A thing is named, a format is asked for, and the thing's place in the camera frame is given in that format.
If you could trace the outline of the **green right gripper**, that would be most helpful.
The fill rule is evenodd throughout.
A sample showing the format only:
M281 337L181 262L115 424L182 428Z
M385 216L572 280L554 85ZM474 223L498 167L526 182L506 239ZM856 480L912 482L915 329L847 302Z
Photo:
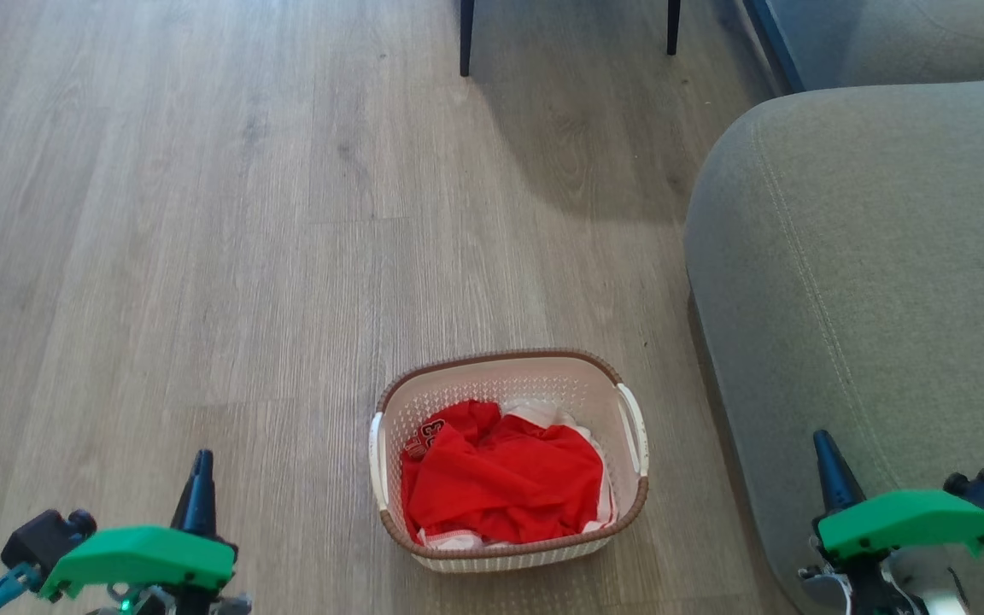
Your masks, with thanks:
M962 544L984 555L984 509L942 490L898 490L866 500L828 430L813 433L824 515L817 536L831 561L900 548Z

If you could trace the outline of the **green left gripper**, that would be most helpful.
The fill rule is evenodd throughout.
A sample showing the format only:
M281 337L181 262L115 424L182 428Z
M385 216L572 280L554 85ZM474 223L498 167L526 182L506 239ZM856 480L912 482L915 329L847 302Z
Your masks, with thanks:
M221 590L234 576L235 552L214 541L214 452L199 450L184 484L171 528L156 525L99 530L63 555L40 598L77 598L89 585L191 585Z

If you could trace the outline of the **white laundry basket brown rim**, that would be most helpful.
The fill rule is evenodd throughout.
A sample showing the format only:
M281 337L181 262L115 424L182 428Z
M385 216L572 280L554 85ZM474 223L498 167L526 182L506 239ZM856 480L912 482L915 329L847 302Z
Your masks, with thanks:
M612 524L503 548L438 550L411 540L401 501L402 445L436 410L464 400L550 401L581 421L596 437L612 474ZM445 575L523 570L589 556L639 518L648 495L649 444L636 395L608 362L582 350L530 348L417 367L387 386L368 431L368 468L380 522L419 564Z

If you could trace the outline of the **grey fabric sofa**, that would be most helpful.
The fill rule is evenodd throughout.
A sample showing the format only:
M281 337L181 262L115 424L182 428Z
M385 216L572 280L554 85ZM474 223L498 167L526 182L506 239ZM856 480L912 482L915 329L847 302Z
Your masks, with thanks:
M823 512L812 435L868 495L984 468L984 81L762 102L686 220L688 282L782 592Z

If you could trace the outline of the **grey sofa cushion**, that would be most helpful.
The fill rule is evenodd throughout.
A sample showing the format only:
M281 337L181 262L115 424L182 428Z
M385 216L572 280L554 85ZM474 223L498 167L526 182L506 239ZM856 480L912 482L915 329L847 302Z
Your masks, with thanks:
M984 0L760 0L805 90L984 80Z

